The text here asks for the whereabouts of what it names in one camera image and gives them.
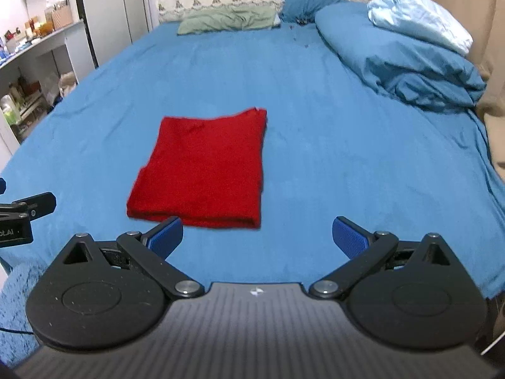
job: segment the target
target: blue towel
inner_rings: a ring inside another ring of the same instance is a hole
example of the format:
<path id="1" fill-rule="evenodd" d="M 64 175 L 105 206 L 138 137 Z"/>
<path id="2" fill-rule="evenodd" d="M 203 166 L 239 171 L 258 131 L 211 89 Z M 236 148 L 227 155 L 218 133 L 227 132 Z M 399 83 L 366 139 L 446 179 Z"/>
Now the blue towel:
<path id="1" fill-rule="evenodd" d="M 0 295 L 2 328 L 31 332 L 25 313 L 26 299 L 45 269 L 46 265 L 40 262 L 21 263 L 12 269 Z M 7 366 L 15 366 L 38 346 L 33 335 L 0 331 L 0 360 Z"/>

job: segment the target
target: light blue pillow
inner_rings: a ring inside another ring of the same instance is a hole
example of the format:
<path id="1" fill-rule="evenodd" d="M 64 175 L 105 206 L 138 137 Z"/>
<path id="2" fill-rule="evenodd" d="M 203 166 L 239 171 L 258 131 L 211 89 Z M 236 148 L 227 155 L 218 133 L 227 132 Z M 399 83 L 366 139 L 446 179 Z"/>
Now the light blue pillow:
<path id="1" fill-rule="evenodd" d="M 314 22 L 316 12 L 321 8 L 339 1 L 341 0 L 284 0 L 280 17 L 284 22 L 307 24 Z"/>

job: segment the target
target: logo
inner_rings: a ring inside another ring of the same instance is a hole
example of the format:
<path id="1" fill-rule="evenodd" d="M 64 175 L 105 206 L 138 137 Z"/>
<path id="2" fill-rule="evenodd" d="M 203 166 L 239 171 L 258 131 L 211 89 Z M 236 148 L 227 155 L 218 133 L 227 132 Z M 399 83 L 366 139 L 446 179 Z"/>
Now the logo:
<path id="1" fill-rule="evenodd" d="M 8 237 L 9 235 L 14 235 L 14 230 L 13 229 L 8 229 L 0 231 L 0 237 Z"/>
<path id="2" fill-rule="evenodd" d="M 251 289 L 249 292 L 251 292 L 251 295 L 255 296 L 256 298 L 261 295 L 264 290 L 262 290 L 260 287 L 256 286 L 255 288 Z"/>

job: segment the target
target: blue bed sheet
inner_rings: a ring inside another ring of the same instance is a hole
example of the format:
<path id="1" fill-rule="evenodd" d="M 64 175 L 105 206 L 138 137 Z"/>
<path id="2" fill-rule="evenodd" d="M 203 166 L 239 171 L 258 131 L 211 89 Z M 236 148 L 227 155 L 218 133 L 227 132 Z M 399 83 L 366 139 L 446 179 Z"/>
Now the blue bed sheet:
<path id="1" fill-rule="evenodd" d="M 186 227 L 173 265 L 206 286 L 308 287 L 347 260 L 331 236 L 345 215 L 405 240 L 439 232 L 485 295 L 503 288 L 505 186 L 471 111 L 423 111 L 376 94 L 315 25 L 176 30 L 161 25 L 92 73 L 13 156 L 2 201 L 51 191 L 57 208 L 33 222 L 32 244 L 0 250 L 7 262 L 49 263 L 76 232 L 110 240 L 148 230 L 153 223 L 126 217 L 126 200 L 162 117 L 257 106 L 268 110 L 261 229 Z"/>

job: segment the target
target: metal bolt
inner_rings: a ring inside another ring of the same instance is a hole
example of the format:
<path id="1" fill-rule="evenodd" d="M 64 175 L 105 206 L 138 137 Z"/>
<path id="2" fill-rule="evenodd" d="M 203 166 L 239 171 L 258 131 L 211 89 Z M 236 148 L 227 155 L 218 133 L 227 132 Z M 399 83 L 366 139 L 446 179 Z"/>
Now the metal bolt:
<path id="1" fill-rule="evenodd" d="M 200 289 L 200 284 L 195 280 L 182 280 L 175 284 L 175 290 L 184 293 L 185 295 L 191 295 Z"/>
<path id="2" fill-rule="evenodd" d="M 338 283 L 332 280 L 319 280 L 314 283 L 314 290 L 318 293 L 335 293 L 338 291 Z"/>

